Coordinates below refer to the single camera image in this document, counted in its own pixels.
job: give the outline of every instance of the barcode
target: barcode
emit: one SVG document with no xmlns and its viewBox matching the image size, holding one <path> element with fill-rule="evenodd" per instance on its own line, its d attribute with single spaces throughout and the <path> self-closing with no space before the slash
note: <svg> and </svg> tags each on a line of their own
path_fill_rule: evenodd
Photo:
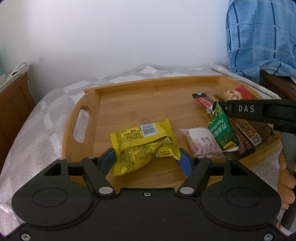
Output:
<svg viewBox="0 0 296 241">
<path fill-rule="evenodd" d="M 262 139 L 258 134 L 251 138 L 251 142 L 254 144 L 254 146 L 258 146 L 261 143 L 261 141 Z"/>
<path fill-rule="evenodd" d="M 151 135 L 158 133 L 158 131 L 153 123 L 140 125 L 140 127 L 143 131 L 144 137 L 151 136 Z"/>
</svg>

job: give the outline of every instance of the bed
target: bed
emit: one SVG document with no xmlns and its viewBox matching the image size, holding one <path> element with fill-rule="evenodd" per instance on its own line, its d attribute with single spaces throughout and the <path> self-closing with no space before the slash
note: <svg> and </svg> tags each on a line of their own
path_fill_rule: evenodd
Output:
<svg viewBox="0 0 296 241">
<path fill-rule="evenodd" d="M 215 65 L 212 68 L 242 82 L 247 81 L 241 76 L 227 72 L 222 66 Z M 159 70 L 152 66 L 143 66 L 124 74 L 82 80 L 47 93 L 23 125 L 4 163 L 0 175 L 0 232 L 7 235 L 19 225 L 11 208 L 13 194 L 42 169 L 62 156 L 65 125 L 72 108 L 84 95 L 83 89 L 133 80 L 188 75 L 220 75 L 220 73 L 210 67 Z M 257 91 L 259 89 L 276 98 L 273 93 L 256 84 L 251 82 L 247 84 Z M 258 92 L 264 98 L 270 98 Z M 85 113 L 78 117 L 74 130 L 74 137 L 77 141 L 83 140 L 87 118 Z M 277 157 L 278 153 L 252 170 L 275 189 L 279 169 Z"/>
</svg>

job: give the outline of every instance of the green snack package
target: green snack package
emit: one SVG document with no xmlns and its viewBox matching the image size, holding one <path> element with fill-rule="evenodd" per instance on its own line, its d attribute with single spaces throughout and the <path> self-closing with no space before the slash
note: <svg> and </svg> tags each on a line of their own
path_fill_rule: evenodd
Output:
<svg viewBox="0 0 296 241">
<path fill-rule="evenodd" d="M 235 151 L 238 149 L 237 136 L 218 102 L 209 124 L 209 130 L 222 150 Z"/>
</svg>

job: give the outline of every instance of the blue plaid fabric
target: blue plaid fabric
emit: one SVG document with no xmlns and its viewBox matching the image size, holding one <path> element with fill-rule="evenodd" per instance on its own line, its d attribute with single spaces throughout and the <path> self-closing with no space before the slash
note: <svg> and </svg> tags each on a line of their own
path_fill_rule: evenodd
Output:
<svg viewBox="0 0 296 241">
<path fill-rule="evenodd" d="M 296 3 L 230 0 L 226 16 L 230 71 L 260 84 L 260 70 L 296 82 Z"/>
</svg>

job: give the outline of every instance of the human hand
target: human hand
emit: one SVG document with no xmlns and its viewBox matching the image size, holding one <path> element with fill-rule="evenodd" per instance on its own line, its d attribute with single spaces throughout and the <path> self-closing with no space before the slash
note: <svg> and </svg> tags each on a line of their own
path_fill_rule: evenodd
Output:
<svg viewBox="0 0 296 241">
<path fill-rule="evenodd" d="M 279 179 L 278 179 L 278 193 L 281 197 L 281 206 L 285 209 L 289 208 L 289 204 L 295 201 L 295 194 L 293 188 L 296 185 L 295 177 L 286 169 L 287 162 L 283 150 L 279 155 Z"/>
</svg>

